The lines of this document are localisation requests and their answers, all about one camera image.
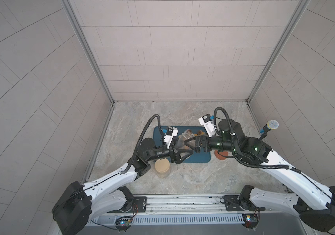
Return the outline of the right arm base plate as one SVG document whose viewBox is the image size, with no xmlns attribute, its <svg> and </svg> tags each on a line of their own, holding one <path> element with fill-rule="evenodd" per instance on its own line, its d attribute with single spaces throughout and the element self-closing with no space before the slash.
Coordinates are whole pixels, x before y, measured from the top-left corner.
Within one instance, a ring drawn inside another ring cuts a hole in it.
<svg viewBox="0 0 335 235">
<path fill-rule="evenodd" d="M 220 203 L 226 207 L 227 212 L 234 211 L 265 211 L 265 207 L 256 207 L 249 200 L 239 200 L 238 195 L 225 195 L 220 198 Z"/>
</svg>

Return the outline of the circuit board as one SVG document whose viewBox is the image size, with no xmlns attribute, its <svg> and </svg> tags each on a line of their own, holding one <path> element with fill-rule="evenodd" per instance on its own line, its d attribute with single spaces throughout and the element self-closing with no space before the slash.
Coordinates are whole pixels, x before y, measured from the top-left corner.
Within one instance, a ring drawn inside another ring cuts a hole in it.
<svg viewBox="0 0 335 235">
<path fill-rule="evenodd" d="M 128 230 L 133 222 L 132 216 L 122 216 L 116 219 L 115 227 L 119 231 L 126 231 Z"/>
<path fill-rule="evenodd" d="M 242 214 L 243 226 L 247 229 L 254 229 L 259 223 L 259 217 L 256 214 Z"/>
</svg>

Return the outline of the clear cookie jar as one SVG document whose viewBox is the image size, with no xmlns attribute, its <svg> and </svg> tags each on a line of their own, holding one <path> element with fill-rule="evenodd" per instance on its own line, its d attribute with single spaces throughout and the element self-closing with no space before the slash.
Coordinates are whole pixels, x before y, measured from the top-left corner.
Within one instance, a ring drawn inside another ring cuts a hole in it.
<svg viewBox="0 0 335 235">
<path fill-rule="evenodd" d="M 180 149 L 189 149 L 189 147 L 186 146 L 184 142 L 194 136 L 195 134 L 191 130 L 187 129 L 180 135 L 175 147 Z"/>
</svg>

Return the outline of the left circuit board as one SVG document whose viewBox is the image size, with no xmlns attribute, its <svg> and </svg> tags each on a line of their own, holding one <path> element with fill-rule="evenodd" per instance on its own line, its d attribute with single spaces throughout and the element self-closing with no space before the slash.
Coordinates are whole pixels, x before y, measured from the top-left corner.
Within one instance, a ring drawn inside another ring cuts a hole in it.
<svg viewBox="0 0 335 235">
<path fill-rule="evenodd" d="M 115 227 L 119 231 L 126 231 L 128 230 L 133 222 L 132 216 L 122 216 L 116 219 Z"/>
</svg>

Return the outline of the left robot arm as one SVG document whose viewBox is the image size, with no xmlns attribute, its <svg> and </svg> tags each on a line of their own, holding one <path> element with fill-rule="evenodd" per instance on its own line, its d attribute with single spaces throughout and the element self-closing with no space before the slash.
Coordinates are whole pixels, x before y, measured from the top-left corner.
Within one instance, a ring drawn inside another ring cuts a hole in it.
<svg viewBox="0 0 335 235">
<path fill-rule="evenodd" d="M 75 181 L 67 186 L 52 209 L 53 219 L 63 235 L 76 235 L 95 217 L 111 211 L 127 211 L 134 196 L 125 187 L 145 175 L 150 161 L 171 158 L 180 164 L 191 156 L 197 147 L 186 143 L 176 146 L 156 147 L 152 138 L 140 141 L 131 159 L 117 170 L 92 182 Z"/>
</svg>

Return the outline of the right circuit board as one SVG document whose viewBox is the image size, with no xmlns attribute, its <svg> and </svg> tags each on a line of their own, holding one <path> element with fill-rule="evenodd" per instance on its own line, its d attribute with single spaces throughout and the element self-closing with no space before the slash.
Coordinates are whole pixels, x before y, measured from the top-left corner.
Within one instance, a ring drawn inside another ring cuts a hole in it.
<svg viewBox="0 0 335 235">
<path fill-rule="evenodd" d="M 242 214 L 243 226 L 247 229 L 254 229 L 259 223 L 259 217 L 256 214 Z"/>
</svg>

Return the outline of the blue tray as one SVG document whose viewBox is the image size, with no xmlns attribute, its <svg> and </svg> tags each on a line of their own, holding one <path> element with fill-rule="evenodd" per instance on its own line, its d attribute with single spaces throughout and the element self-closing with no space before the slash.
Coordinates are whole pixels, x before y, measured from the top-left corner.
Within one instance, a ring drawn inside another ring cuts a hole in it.
<svg viewBox="0 0 335 235">
<path fill-rule="evenodd" d="M 176 143 L 179 139 L 179 136 L 184 133 L 186 130 L 190 130 L 192 133 L 197 134 L 198 131 L 206 133 L 206 130 L 202 126 L 174 126 L 178 130 L 178 135 L 171 143 L 171 146 Z M 155 141 L 157 147 L 161 146 L 162 136 L 158 131 L 156 126 L 153 130 L 152 139 Z M 187 158 L 184 163 L 208 163 L 211 160 L 211 154 L 209 152 L 204 152 L 203 148 L 200 149 L 200 153 L 193 153 L 189 158 Z"/>
</svg>

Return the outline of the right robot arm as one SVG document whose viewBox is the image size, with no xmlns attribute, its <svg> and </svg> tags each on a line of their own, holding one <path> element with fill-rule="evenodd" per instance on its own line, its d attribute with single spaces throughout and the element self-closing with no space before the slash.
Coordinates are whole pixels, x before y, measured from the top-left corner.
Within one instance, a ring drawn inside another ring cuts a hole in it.
<svg viewBox="0 0 335 235">
<path fill-rule="evenodd" d="M 288 193 L 264 191 L 246 185 L 238 201 L 244 210 L 273 209 L 297 216 L 311 228 L 329 233 L 335 227 L 335 186 L 327 187 L 289 164 L 261 138 L 245 136 L 234 120 L 222 120 L 214 131 L 212 121 L 205 124 L 208 134 L 195 136 L 184 144 L 195 152 L 204 149 L 231 152 L 243 166 L 261 169 L 285 185 Z"/>
</svg>

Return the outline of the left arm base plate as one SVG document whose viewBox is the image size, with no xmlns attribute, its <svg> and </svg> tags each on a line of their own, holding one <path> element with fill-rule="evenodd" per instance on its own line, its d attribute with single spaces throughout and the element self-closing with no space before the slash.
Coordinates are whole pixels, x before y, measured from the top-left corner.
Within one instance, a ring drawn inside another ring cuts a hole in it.
<svg viewBox="0 0 335 235">
<path fill-rule="evenodd" d="M 126 204 L 119 209 L 119 212 L 122 213 L 136 213 L 136 212 L 145 212 L 147 206 L 147 197 L 146 196 L 136 196 L 133 200 L 127 200 Z"/>
</svg>

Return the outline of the beige lid jar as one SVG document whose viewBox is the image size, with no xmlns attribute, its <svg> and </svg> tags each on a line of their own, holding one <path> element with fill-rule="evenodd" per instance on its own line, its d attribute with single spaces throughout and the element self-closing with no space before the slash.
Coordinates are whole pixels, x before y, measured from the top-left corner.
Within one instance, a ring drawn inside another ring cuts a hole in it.
<svg viewBox="0 0 335 235">
<path fill-rule="evenodd" d="M 155 162 L 156 175 L 159 178 L 166 178 L 170 174 L 170 161 L 168 159 L 159 159 Z"/>
</svg>

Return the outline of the aluminium rail frame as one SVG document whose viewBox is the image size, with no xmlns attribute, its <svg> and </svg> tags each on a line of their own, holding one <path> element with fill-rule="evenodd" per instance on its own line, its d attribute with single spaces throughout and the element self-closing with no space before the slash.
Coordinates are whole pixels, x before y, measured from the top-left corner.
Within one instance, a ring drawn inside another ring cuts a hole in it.
<svg viewBox="0 0 335 235">
<path fill-rule="evenodd" d="M 244 221 L 242 214 L 256 214 L 261 227 L 264 221 L 268 221 L 274 227 L 285 229 L 287 225 L 299 225 L 305 233 L 310 228 L 299 217 L 289 213 L 265 209 L 265 211 L 226 211 L 226 207 L 220 203 L 223 194 L 168 194 L 168 195 L 133 195 L 146 196 L 147 206 L 145 212 L 122 213 L 120 211 L 106 212 L 92 218 L 87 225 L 113 226 L 115 221 L 122 216 L 132 216 L 131 227 L 157 226 L 157 225 L 209 225 L 209 224 L 241 224 Z"/>
</svg>

